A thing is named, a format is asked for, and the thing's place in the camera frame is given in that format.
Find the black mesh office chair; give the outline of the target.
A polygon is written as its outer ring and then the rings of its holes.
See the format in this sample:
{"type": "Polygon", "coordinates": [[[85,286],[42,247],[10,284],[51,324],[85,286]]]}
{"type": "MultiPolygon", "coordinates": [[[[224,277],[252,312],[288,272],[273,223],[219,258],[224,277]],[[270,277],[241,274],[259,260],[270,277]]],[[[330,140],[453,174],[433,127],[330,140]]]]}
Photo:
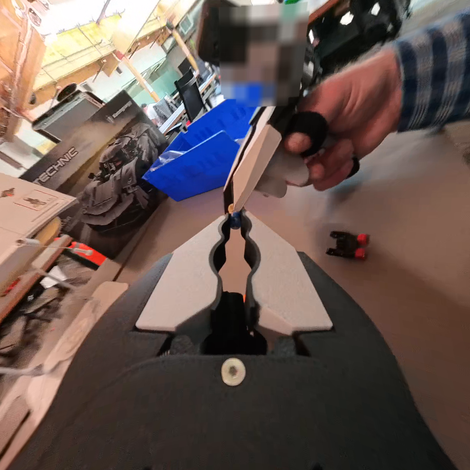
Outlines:
{"type": "Polygon", "coordinates": [[[207,111],[192,69],[176,80],[174,85],[182,100],[188,120],[192,123],[207,111]]]}

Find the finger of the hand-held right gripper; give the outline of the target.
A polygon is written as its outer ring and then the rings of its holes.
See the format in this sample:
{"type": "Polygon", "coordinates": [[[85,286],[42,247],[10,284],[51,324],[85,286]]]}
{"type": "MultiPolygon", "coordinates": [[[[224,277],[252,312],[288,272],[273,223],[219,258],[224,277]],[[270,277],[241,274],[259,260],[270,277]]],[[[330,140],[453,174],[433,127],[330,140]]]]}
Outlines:
{"type": "Polygon", "coordinates": [[[241,163],[245,152],[252,144],[252,141],[255,139],[258,133],[261,132],[264,125],[269,121],[270,117],[274,112],[274,107],[258,107],[255,113],[252,115],[250,120],[250,128],[245,135],[245,137],[239,143],[238,152],[234,158],[232,163],[232,167],[229,171],[226,183],[223,189],[223,202],[224,202],[224,211],[225,214],[229,214],[229,206],[234,202],[233,196],[233,176],[238,168],[239,164],[241,163]]]}
{"type": "Polygon", "coordinates": [[[234,173],[234,212],[243,209],[281,139],[281,134],[271,125],[264,125],[262,129],[255,131],[234,173]]]}

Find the dark monitor on stand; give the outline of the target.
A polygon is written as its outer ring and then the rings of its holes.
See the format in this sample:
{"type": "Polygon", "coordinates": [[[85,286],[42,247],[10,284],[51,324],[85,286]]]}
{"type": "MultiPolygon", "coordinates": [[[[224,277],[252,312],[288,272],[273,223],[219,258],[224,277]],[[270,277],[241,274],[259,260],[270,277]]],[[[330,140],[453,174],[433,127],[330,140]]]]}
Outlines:
{"type": "Polygon", "coordinates": [[[62,88],[56,101],[53,107],[32,122],[33,131],[55,144],[60,143],[105,105],[101,98],[77,83],[70,83],[62,88]]]}

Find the black lego set box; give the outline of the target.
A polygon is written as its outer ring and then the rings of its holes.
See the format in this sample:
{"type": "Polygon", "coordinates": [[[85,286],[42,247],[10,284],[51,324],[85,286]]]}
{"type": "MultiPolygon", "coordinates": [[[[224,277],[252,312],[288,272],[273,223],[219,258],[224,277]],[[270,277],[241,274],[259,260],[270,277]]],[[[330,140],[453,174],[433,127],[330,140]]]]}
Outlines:
{"type": "Polygon", "coordinates": [[[62,232],[115,259],[167,197],[143,176],[168,140],[126,91],[60,139],[20,179],[76,198],[62,232]]]}

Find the person's right hand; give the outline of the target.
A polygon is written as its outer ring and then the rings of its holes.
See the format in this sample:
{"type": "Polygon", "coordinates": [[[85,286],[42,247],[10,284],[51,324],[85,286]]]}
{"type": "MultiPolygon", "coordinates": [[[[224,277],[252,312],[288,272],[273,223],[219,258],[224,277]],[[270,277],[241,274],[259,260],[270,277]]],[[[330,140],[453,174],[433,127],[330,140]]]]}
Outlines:
{"type": "Polygon", "coordinates": [[[357,167],[355,161],[396,132],[401,101],[401,71],[391,48],[346,67],[304,97],[297,113],[321,115],[336,141],[307,158],[307,185],[326,191],[348,179],[357,167]]]}

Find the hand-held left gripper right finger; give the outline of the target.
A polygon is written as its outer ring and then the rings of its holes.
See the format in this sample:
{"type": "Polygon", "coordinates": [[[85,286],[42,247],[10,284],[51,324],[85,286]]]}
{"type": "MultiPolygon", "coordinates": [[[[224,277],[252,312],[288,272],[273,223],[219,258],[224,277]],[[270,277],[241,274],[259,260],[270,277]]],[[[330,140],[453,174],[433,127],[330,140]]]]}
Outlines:
{"type": "Polygon", "coordinates": [[[248,328],[267,349],[304,333],[332,331],[333,323],[297,250],[253,214],[240,214],[250,267],[245,290],[248,328]]]}

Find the black lego gear assembly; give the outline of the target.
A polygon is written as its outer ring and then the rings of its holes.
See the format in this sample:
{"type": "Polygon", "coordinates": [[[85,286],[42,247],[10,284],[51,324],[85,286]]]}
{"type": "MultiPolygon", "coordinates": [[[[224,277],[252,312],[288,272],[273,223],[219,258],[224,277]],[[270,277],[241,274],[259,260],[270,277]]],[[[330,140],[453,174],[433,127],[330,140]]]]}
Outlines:
{"type": "Polygon", "coordinates": [[[329,236],[335,240],[335,247],[328,248],[326,255],[344,259],[365,260],[366,247],[370,242],[370,236],[365,233],[352,234],[344,231],[332,231],[329,236]]]}

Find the blue plastic bin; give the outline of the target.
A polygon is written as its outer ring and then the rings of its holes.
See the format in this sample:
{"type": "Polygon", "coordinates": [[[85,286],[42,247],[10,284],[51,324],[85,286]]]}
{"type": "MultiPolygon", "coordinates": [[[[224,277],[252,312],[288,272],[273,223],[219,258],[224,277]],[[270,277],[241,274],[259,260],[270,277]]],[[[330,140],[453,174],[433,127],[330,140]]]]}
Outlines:
{"type": "Polygon", "coordinates": [[[223,101],[179,133],[143,179],[175,201],[223,187],[256,111],[223,101]]]}

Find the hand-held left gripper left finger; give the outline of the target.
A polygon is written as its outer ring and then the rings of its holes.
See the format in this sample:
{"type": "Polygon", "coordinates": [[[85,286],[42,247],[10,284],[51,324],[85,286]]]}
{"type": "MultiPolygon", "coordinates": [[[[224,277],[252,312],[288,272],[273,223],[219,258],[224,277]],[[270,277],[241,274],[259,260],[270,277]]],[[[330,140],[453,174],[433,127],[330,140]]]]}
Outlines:
{"type": "Polygon", "coordinates": [[[138,330],[188,336],[203,342],[220,303],[219,275],[230,238],[228,215],[217,218],[173,251],[135,324],[138,330]]]}

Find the lego instruction booklet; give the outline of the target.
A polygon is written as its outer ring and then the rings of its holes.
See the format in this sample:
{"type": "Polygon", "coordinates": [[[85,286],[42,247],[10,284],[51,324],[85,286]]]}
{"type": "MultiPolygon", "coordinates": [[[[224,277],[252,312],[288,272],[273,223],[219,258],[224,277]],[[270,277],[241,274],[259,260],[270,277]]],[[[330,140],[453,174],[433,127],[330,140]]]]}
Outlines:
{"type": "Polygon", "coordinates": [[[34,236],[76,198],[0,174],[0,288],[5,290],[37,256],[34,236]]]}

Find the red and black handheld tool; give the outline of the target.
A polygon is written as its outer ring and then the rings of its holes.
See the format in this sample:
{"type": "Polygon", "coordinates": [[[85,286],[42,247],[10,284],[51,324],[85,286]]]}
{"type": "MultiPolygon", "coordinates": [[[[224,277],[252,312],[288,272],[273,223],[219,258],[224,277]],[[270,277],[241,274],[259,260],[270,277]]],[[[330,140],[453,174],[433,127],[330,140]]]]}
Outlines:
{"type": "Polygon", "coordinates": [[[107,260],[97,250],[77,241],[72,241],[65,247],[62,254],[92,270],[97,270],[107,260]]]}

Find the person's right forearm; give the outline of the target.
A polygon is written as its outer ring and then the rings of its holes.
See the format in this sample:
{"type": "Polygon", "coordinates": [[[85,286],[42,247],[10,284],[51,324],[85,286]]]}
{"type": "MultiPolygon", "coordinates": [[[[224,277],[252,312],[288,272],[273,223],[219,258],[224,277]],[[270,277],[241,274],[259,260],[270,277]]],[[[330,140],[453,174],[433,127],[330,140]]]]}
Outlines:
{"type": "Polygon", "coordinates": [[[398,132],[469,119],[469,9],[395,40],[392,48],[402,83],[398,132]]]}

